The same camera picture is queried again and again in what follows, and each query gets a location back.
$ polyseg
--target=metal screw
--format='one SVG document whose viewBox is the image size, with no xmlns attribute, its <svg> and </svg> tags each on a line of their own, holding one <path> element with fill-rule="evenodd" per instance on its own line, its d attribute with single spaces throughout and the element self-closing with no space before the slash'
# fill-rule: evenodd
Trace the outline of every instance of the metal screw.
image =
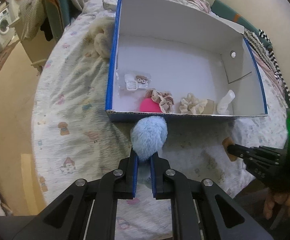
<svg viewBox="0 0 290 240">
<path fill-rule="evenodd" d="M 166 175 L 168 175 L 168 176 L 174 176 L 176 174 L 176 171 L 174 171 L 172 169 L 169 169 L 169 170 L 167 170 L 165 172 L 166 172 Z"/>
<path fill-rule="evenodd" d="M 204 179 L 203 183 L 205 186 L 212 186 L 213 185 L 213 181 L 211 179 Z"/>
<path fill-rule="evenodd" d="M 114 170 L 113 173 L 115 176 L 121 176 L 123 174 L 123 171 L 120 169 L 117 169 L 117 170 Z"/>
<path fill-rule="evenodd" d="M 84 179 L 78 179 L 75 181 L 76 186 L 81 187 L 85 185 L 85 180 Z"/>
</svg>

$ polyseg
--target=black device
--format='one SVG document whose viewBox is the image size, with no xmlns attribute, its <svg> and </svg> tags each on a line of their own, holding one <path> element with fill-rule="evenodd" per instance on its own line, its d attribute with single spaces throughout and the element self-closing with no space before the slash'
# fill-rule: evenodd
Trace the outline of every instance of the black device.
<svg viewBox="0 0 290 240">
<path fill-rule="evenodd" d="M 246 170 L 276 192 L 290 193 L 290 109 L 286 110 L 287 141 L 284 149 L 272 147 L 247 148 L 229 145 L 227 152 L 243 159 Z M 275 204 L 270 230 L 276 229 L 286 211 L 284 205 Z"/>
<path fill-rule="evenodd" d="M 131 150 L 118 169 L 101 179 L 76 180 L 12 239 L 113 240 L 117 200 L 135 197 L 137 164 Z M 273 239 L 212 180 L 187 179 L 157 153 L 150 165 L 153 196 L 171 200 L 173 239 Z"/>
</svg>

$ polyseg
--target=wooden furniture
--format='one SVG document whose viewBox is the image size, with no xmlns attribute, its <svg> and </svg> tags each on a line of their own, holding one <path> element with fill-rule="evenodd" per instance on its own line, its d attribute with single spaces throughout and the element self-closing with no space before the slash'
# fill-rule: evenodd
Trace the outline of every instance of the wooden furniture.
<svg viewBox="0 0 290 240">
<path fill-rule="evenodd" d="M 9 27 L 14 27 L 19 38 L 21 38 L 23 33 L 23 23 L 21 18 L 14 20 Z M 56 41 L 52 39 L 51 41 L 46 41 L 45 34 L 43 31 L 39 30 L 35 38 L 31 41 L 24 40 L 20 41 L 26 51 L 32 66 L 38 68 L 43 66 L 47 61 L 51 51 L 53 50 Z"/>
</svg>

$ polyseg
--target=washing machine door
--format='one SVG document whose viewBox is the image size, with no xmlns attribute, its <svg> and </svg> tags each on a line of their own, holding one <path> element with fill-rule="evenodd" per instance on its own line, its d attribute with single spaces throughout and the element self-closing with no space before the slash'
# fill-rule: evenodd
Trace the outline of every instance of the washing machine door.
<svg viewBox="0 0 290 240">
<path fill-rule="evenodd" d="M 9 30 L 9 23 L 7 17 L 3 17 L 0 19 L 0 34 L 5 35 L 8 33 Z"/>
</svg>

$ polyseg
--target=white plastic piece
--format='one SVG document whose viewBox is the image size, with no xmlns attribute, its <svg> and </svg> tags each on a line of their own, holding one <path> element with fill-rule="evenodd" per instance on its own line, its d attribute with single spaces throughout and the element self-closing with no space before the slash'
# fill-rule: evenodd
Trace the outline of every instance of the white plastic piece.
<svg viewBox="0 0 290 240">
<path fill-rule="evenodd" d="M 135 91 L 138 88 L 138 83 L 135 77 L 131 74 L 125 74 L 126 89 L 128 91 Z"/>
<path fill-rule="evenodd" d="M 218 114 L 229 115 L 229 111 L 227 110 L 227 108 L 234 98 L 235 93 L 232 90 L 229 90 L 227 94 L 217 104 L 216 110 Z"/>
</svg>

